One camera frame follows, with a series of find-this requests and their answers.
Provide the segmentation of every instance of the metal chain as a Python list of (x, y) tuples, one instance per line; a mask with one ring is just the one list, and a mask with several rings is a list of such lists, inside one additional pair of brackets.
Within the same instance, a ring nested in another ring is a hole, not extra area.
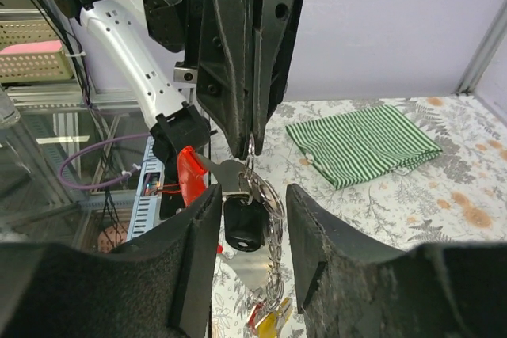
[(269, 223), (267, 229), (267, 243), (269, 249), (269, 273), (266, 285), (265, 298), (261, 301), (262, 307), (259, 311), (267, 315), (275, 311), (284, 297), (284, 281), (281, 273), (282, 260), (282, 239), (284, 236), (285, 207), (274, 187), (264, 179), (261, 179), (255, 172), (255, 141), (250, 136), (248, 156), (245, 162), (246, 171), (243, 174), (250, 188), (250, 203), (253, 201), (254, 193), (258, 195), (266, 210), (269, 212)]

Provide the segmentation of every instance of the green striped cloth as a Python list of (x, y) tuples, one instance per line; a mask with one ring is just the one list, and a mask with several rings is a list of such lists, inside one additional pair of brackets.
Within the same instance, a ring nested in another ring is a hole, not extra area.
[(392, 106), (287, 126), (308, 161), (336, 189), (407, 173), (442, 149)]

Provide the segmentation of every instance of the black foam pad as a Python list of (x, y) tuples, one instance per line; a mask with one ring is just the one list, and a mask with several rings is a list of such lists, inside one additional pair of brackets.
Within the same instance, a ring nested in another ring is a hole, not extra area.
[(211, 186), (110, 254), (0, 245), (0, 336), (201, 338), (221, 210), (220, 186)]
[(287, 189), (298, 309), (312, 338), (507, 336), (507, 244), (405, 253)]

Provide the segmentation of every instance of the white wall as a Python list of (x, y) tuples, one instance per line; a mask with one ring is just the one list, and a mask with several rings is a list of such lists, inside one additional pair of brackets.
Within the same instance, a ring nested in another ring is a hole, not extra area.
[[(452, 93), (502, 1), (306, 0), (287, 99)], [(95, 82), (125, 88), (100, 46), (85, 45)], [(176, 58), (156, 51), (172, 78)]]
[(507, 37), (481, 77), (475, 94), (507, 122)]

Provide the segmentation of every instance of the red clip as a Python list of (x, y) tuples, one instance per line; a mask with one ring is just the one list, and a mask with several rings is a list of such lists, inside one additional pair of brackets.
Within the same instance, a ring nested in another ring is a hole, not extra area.
[(255, 325), (258, 323), (258, 317), (257, 314), (261, 310), (263, 304), (262, 302), (259, 302), (252, 310), (252, 312), (249, 315), (248, 322), (246, 322), (246, 325), (255, 331)]
[[(181, 150), (177, 156), (177, 175), (185, 206), (191, 204), (206, 190), (203, 176), (207, 172), (191, 146), (186, 146)], [(216, 252), (222, 253), (223, 247), (219, 245)]]

